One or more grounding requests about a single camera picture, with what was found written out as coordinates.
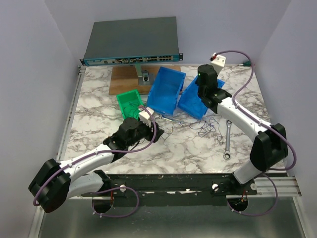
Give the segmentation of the blue plastic bin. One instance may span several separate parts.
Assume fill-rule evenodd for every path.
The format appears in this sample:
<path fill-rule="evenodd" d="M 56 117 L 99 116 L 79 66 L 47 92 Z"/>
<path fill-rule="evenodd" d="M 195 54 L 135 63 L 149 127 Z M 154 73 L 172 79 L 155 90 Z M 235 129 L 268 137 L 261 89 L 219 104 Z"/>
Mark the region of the blue plastic bin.
<path fill-rule="evenodd" d="M 147 107 L 159 114 L 172 116 L 185 78 L 186 73 L 161 66 L 148 93 Z"/>
<path fill-rule="evenodd" d="M 208 108 L 202 103 L 198 96 L 197 78 L 196 76 L 182 93 L 177 106 L 190 116 L 196 119 L 202 119 Z"/>

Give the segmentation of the wooden base board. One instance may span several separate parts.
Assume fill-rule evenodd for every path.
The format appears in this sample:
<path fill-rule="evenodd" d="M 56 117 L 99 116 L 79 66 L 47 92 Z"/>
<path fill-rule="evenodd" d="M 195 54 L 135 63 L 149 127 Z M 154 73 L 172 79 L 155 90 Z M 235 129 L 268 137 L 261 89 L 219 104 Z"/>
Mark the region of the wooden base board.
<path fill-rule="evenodd" d="M 155 74 L 155 78 L 160 69 L 158 66 L 146 65 L 145 68 L 149 69 Z M 179 66 L 162 66 L 170 69 L 180 71 Z M 152 86 L 139 86 L 138 85 L 138 76 L 134 66 L 115 66 L 112 70 L 111 81 L 109 94 L 110 95 L 119 95 L 128 91 L 137 90 L 140 95 L 148 95 Z"/>

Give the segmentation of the aluminium side rail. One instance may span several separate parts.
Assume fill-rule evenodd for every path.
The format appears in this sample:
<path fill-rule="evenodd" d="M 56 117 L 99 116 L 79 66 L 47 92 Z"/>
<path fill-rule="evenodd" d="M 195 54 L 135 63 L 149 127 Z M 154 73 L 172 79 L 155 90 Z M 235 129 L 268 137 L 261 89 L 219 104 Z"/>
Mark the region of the aluminium side rail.
<path fill-rule="evenodd" d="M 66 124 L 65 124 L 64 132 L 63 132 L 61 142 L 59 145 L 58 153 L 57 153 L 57 156 L 55 158 L 57 161 L 62 160 L 64 158 L 64 155 L 65 155 L 65 151 L 66 151 L 66 148 L 68 145 L 69 136 L 70 136 L 70 132 L 71 132 L 72 123 L 73 123 L 75 112 L 76 112 L 77 103 L 78 103 L 79 96 L 80 96 L 82 83 L 83 83 L 84 76 L 85 76 L 86 67 L 85 66 L 78 66 L 78 68 L 79 68 L 79 70 L 78 70 L 78 77 L 77 77 L 77 81 L 76 81 L 76 87 L 75 87 L 73 98 L 72 98 L 72 101 L 70 104 L 69 113 L 68 113 L 68 116 L 66 118 Z"/>

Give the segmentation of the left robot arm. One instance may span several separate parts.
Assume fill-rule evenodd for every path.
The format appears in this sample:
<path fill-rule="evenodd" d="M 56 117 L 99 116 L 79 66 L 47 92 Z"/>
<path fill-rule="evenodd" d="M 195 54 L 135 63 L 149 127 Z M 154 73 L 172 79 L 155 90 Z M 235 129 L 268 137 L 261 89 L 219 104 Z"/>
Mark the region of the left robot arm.
<path fill-rule="evenodd" d="M 111 164 L 131 153 L 129 147 L 142 139 L 147 140 L 149 144 L 157 142 L 163 133 L 164 130 L 157 122 L 147 125 L 140 119 L 126 118 L 117 132 L 92 151 L 65 161 L 45 161 L 28 186 L 34 196 L 33 205 L 41 206 L 46 213 L 50 213 L 59 208 L 66 199 L 92 192 L 91 188 L 85 190 L 82 185 L 76 186 L 75 181 L 84 179 L 86 174 L 94 169 Z"/>

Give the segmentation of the left blue plastic bin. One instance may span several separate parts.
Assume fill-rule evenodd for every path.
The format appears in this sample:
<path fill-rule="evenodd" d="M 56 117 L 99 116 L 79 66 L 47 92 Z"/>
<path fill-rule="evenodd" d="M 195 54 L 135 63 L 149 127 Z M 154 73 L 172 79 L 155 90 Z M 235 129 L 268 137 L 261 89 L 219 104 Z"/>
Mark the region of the left blue plastic bin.
<path fill-rule="evenodd" d="M 172 116 L 185 78 L 186 73 L 161 66 L 148 93 L 147 107 L 159 114 Z"/>

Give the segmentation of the chrome combination wrench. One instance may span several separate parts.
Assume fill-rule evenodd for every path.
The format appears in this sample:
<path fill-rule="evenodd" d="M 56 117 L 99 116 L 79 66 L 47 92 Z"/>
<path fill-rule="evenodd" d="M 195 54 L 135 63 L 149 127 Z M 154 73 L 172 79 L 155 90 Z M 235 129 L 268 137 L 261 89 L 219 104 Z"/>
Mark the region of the chrome combination wrench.
<path fill-rule="evenodd" d="M 183 126 L 183 122 L 181 122 L 181 121 L 178 121 L 175 119 L 170 119 L 170 118 L 164 117 L 163 115 L 160 115 L 159 118 L 164 119 L 164 120 L 169 121 L 169 122 L 173 122 L 173 123 L 178 124 L 180 126 Z"/>

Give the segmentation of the right blue plastic bin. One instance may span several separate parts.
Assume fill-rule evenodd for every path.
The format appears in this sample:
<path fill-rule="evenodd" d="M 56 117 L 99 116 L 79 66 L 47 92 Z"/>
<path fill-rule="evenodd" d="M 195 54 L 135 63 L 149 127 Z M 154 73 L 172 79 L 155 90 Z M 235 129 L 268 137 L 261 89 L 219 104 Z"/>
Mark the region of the right blue plastic bin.
<path fill-rule="evenodd" d="M 190 116 L 196 119 L 202 119 L 208 108 L 202 103 L 198 96 L 197 78 L 196 76 L 182 93 L 177 106 Z"/>

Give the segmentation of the grey metal stand bracket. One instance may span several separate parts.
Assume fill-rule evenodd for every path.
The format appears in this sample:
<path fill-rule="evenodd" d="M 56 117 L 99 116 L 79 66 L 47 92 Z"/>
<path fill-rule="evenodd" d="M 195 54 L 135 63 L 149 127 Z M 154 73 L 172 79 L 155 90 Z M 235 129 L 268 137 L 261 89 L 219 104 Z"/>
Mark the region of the grey metal stand bracket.
<path fill-rule="evenodd" d="M 155 74 L 140 64 L 134 64 L 134 66 L 138 76 L 138 85 L 152 86 L 155 80 Z"/>

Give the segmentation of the green handled screwdriver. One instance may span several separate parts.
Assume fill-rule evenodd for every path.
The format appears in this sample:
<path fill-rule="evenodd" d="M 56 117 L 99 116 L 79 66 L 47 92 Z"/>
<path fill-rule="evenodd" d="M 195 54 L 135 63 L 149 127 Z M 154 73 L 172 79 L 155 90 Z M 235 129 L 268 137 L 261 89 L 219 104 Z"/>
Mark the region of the green handled screwdriver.
<path fill-rule="evenodd" d="M 255 66 L 255 64 L 254 64 L 252 61 L 248 60 L 248 61 L 244 61 L 244 62 L 243 62 L 243 63 L 241 63 L 241 64 L 238 64 L 238 66 L 243 66 L 243 67 L 254 67 L 254 66 Z"/>

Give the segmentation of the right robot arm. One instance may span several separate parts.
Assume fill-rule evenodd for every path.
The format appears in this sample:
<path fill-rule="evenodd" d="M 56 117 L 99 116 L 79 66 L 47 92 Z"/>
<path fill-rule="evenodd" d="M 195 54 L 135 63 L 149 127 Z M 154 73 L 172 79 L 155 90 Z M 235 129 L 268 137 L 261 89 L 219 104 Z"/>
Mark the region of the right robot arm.
<path fill-rule="evenodd" d="M 288 156 L 285 127 L 261 121 L 248 110 L 242 112 L 242 107 L 234 105 L 232 95 L 218 87 L 217 72 L 210 64 L 198 67 L 196 85 L 202 103 L 235 124 L 253 143 L 249 161 L 236 169 L 228 181 L 229 191 L 239 194 L 247 182 Z"/>

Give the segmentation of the grey network switch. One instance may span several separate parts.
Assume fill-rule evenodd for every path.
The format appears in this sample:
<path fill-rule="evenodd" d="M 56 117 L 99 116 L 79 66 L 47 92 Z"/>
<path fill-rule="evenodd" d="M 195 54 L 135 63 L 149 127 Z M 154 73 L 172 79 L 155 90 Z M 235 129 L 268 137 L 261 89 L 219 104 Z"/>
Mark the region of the grey network switch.
<path fill-rule="evenodd" d="M 101 66 L 181 60 L 173 16 L 95 22 L 80 62 Z"/>

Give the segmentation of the green plastic bin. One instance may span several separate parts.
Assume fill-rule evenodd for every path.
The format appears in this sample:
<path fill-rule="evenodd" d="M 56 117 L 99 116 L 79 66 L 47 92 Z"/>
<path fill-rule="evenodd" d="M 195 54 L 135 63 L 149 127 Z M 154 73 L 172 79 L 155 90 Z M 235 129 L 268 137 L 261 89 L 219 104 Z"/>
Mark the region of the green plastic bin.
<path fill-rule="evenodd" d="M 135 89 L 116 96 L 123 119 L 139 118 L 139 106 L 143 106 L 143 102 L 139 92 Z"/>

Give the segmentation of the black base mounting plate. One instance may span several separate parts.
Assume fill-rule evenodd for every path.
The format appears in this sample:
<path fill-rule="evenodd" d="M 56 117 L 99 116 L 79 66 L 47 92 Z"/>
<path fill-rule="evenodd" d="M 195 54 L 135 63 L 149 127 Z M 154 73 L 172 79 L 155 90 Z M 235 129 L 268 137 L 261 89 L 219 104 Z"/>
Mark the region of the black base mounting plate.
<path fill-rule="evenodd" d="M 231 174 L 96 174 L 102 179 L 97 204 L 112 197 L 117 207 L 139 206 L 225 206 L 227 197 L 256 195 L 254 180 L 240 185 Z"/>

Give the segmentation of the grey ratchet wrench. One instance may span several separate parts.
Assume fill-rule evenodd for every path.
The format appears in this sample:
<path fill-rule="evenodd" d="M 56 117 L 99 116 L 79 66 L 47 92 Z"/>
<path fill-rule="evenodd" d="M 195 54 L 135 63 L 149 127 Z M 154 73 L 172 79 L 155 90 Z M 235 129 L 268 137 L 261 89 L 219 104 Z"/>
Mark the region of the grey ratchet wrench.
<path fill-rule="evenodd" d="M 231 126 L 232 122 L 230 120 L 226 121 L 226 142 L 225 142 L 225 151 L 223 154 L 223 158 L 225 160 L 231 159 L 231 153 L 230 153 L 230 135 L 231 135 Z"/>

